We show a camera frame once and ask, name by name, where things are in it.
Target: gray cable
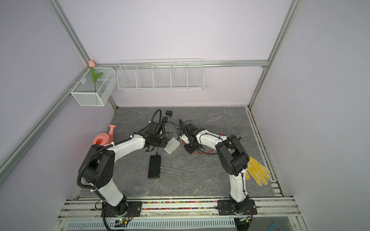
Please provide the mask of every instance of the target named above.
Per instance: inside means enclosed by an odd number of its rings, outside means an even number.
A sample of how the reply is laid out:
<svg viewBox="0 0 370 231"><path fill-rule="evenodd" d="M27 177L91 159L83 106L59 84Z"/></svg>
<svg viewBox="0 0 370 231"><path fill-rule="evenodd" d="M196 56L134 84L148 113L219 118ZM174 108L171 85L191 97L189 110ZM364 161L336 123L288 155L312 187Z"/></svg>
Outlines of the gray cable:
<svg viewBox="0 0 370 231"><path fill-rule="evenodd" d="M217 164L214 164L214 165L210 166L209 168L207 168L207 169L205 169L205 170L203 170L203 171L199 171L199 172L197 172L197 173L191 173L191 172L188 172L188 171L182 171L182 170L180 170L180 169L175 169L175 168L167 167L167 166L161 166L161 167L163 167L163 168L167 168L167 169L173 169L173 170L176 170L176 171L180 171L180 172L182 172L182 173L198 174L198 173L202 173L202 172L204 172L204 171L207 171L208 169L210 169L210 168L212 168L212 167L214 167L214 166L216 166L216 165L218 165L218 164L221 164L221 162L218 162Z"/></svg>
<svg viewBox="0 0 370 231"><path fill-rule="evenodd" d="M208 174L208 175L206 175L206 176L202 176L202 177L187 177L187 176L179 176L179 175L168 174L168 173L161 173L161 174L162 174L162 175L167 175L167 176L177 176L177 177L187 178L187 179L202 179L202 178L206 178L206 177L208 177L208 176L210 176L210 175L214 174L214 173L215 173L215 172L217 172L220 168L222 168L222 166L221 166L221 167L219 167L218 169L216 169L214 172L212 172L212 173L210 173L210 174Z"/></svg>

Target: black mounting plate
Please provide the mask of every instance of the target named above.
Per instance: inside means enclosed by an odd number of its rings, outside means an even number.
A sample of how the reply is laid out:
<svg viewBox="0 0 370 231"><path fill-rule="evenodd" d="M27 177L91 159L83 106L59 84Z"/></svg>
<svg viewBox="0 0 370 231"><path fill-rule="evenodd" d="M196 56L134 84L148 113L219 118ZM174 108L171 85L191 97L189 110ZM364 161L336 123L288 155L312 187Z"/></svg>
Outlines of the black mounting plate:
<svg viewBox="0 0 370 231"><path fill-rule="evenodd" d="M128 201L127 204L128 204L127 213L123 216L131 217L132 213L134 213L134 217L140 217L142 201ZM104 216L105 217L117 217L114 215L114 212L112 211L112 209L109 208L108 206L104 206Z"/></svg>
<svg viewBox="0 0 370 231"><path fill-rule="evenodd" d="M235 215L235 213L231 212L231 203L230 200L218 200L217 201L217 206L221 207L218 209L218 214L220 216L223 215ZM250 209L250 211L253 213L253 215L257 214L257 209L256 209L256 204L254 200L249 199L247 202L247 208ZM249 211L246 210L242 213L243 215L249 215Z"/></svg>

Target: pink watering can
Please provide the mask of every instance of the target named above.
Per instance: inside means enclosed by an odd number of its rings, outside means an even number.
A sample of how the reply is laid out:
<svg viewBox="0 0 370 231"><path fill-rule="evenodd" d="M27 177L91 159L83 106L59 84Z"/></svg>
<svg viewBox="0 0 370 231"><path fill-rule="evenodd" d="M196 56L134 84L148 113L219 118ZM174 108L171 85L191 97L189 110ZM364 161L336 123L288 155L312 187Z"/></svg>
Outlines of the pink watering can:
<svg viewBox="0 0 370 231"><path fill-rule="evenodd" d="M101 133L94 138L93 144L99 145L109 145L113 142L113 129L116 127L115 125L109 125L110 130L109 134Z"/></svg>

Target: white wire rack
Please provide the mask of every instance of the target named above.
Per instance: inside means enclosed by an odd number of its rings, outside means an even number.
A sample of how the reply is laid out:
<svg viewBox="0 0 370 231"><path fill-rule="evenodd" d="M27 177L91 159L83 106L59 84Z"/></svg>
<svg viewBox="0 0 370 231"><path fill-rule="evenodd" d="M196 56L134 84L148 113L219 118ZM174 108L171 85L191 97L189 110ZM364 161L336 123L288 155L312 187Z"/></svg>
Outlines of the white wire rack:
<svg viewBox="0 0 370 231"><path fill-rule="evenodd" d="M204 89L203 60L119 61L122 91Z"/></svg>
<svg viewBox="0 0 370 231"><path fill-rule="evenodd" d="M117 84L113 68L94 68L96 74L103 74L96 81L96 91L93 76L89 70L72 89L71 94L81 106L104 106Z"/></svg>

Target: blue object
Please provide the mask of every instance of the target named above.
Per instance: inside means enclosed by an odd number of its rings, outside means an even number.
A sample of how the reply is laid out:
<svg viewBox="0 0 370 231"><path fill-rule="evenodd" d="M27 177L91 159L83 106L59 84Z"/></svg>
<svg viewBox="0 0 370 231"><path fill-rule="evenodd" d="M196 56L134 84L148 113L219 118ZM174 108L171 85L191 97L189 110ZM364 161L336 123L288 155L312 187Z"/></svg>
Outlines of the blue object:
<svg viewBox="0 0 370 231"><path fill-rule="evenodd" d="M272 229L276 226L276 223L274 222L272 226L267 231L272 231Z"/></svg>

